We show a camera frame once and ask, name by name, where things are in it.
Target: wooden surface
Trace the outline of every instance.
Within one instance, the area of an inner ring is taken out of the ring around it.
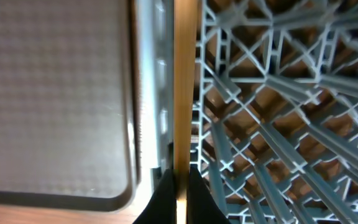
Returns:
[[[177,177],[177,223],[186,223],[186,188],[190,165],[191,109],[196,56],[197,1],[175,1],[173,142]]]
[[[0,224],[130,224],[143,211],[151,196],[150,179],[144,178],[138,186],[130,206],[117,213],[79,212],[46,208],[0,205]]]

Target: wooden table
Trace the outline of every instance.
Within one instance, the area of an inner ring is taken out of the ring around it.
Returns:
[[[137,188],[133,202],[120,212],[82,212],[0,205],[0,224],[133,223],[139,214],[142,213],[151,196],[150,179],[145,176],[146,173],[147,170],[142,170],[142,182]]]

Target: gray lattice grid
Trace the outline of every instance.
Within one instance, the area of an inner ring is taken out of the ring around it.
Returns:
[[[263,12],[265,18],[247,18],[244,12],[250,2]],[[342,68],[358,63],[358,39],[353,38],[350,33],[350,30],[358,29],[358,3],[346,12],[339,13],[340,5],[341,1],[330,1],[330,3],[327,0],[299,1],[289,11],[274,15],[263,0],[243,0],[219,13],[214,13],[208,6],[207,0],[202,0],[201,39],[196,45],[200,49],[200,57],[196,59],[196,63],[201,66],[200,99],[193,107],[194,111],[198,111],[198,117],[193,119],[193,124],[199,125],[199,143],[198,147],[191,151],[191,164],[198,166],[204,177],[209,176],[212,195],[221,211],[227,216],[240,219],[240,222],[235,220],[233,223],[267,223],[268,221],[269,223],[315,223],[319,220],[358,223],[358,194],[347,196],[351,181],[358,185],[358,76],[349,78],[340,75]],[[267,31],[254,45],[248,47],[232,34],[233,28],[237,26],[264,26]],[[318,36],[310,46],[305,46],[294,39],[289,32],[302,27],[318,28]],[[205,48],[214,35],[216,35],[217,47],[213,68],[206,63]],[[356,52],[346,63],[339,66],[333,64],[338,39],[341,39],[347,48]],[[291,44],[297,54],[289,63],[281,66],[280,55],[284,40]],[[230,62],[229,58],[231,44],[237,45],[244,53],[234,62]],[[263,48],[262,61],[253,54],[258,48]],[[222,50],[225,50],[226,58],[221,58]],[[263,77],[229,76],[229,72],[246,58],[258,68]],[[308,66],[311,78],[287,78],[281,75],[287,67],[300,60]],[[225,66],[224,70],[220,70],[221,65]],[[241,89],[236,83],[261,85],[253,93],[240,99],[238,95]],[[237,103],[235,108],[216,122],[213,122],[204,111],[204,96],[212,87],[218,90],[225,103],[231,101]],[[288,103],[273,119],[262,122],[247,105],[265,87],[277,91]],[[322,94],[322,88],[328,89],[336,102],[318,119],[311,119],[305,115],[301,106],[307,103],[318,105],[320,103],[318,96]],[[226,136],[223,122],[242,110],[246,110],[255,119],[259,128],[247,139],[235,144]],[[307,125],[290,138],[284,138],[272,123],[277,118],[294,111]],[[342,138],[322,125],[330,118],[344,114],[348,114],[354,122],[352,131],[346,137]],[[211,124],[206,131],[202,125],[203,120]],[[250,145],[251,139],[258,134],[265,139],[274,153],[266,152],[254,162],[243,152]],[[300,141],[307,135],[329,149],[320,155],[319,159],[311,162],[306,162],[297,153]],[[208,136],[211,136],[214,142],[216,160],[202,150],[202,142]],[[232,163],[236,156],[248,160],[252,166],[240,175],[230,177],[223,170],[232,170]],[[314,171],[313,166],[321,161],[328,162],[334,159],[337,159],[344,168],[326,182]],[[277,184],[265,167],[273,160],[282,161],[290,171],[290,175]],[[201,163],[208,164],[208,168],[202,169]],[[253,175],[263,192],[256,198],[252,198],[243,190],[246,180]],[[291,187],[291,182],[297,178],[302,178],[313,191],[293,201],[285,192]],[[245,205],[226,203],[226,198],[232,195],[245,199],[247,203]],[[260,204],[264,199],[268,206]],[[304,206],[310,200],[324,202],[329,210]]]

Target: tray rim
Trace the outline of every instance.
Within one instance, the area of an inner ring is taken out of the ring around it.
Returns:
[[[124,133],[126,141],[124,145],[127,150],[127,181],[128,185],[125,190],[118,196],[112,198],[97,198],[97,197],[80,197],[70,195],[54,195],[54,194],[37,194],[28,192],[4,192],[0,191],[0,204],[2,205],[17,205],[25,207],[41,207],[41,208],[62,208],[69,210],[87,210],[98,212],[118,212],[125,209],[131,204],[135,197],[137,184],[139,183],[139,169],[137,165],[137,133],[136,133],[136,119],[134,116],[135,99],[133,97],[134,85],[134,34],[132,34],[132,22],[134,20],[132,1],[115,1],[115,7],[124,8],[120,10],[123,15],[117,16],[119,21],[121,34],[121,44],[119,50],[121,57],[125,58],[122,62],[122,84],[123,91],[123,108],[124,121],[127,127]]]

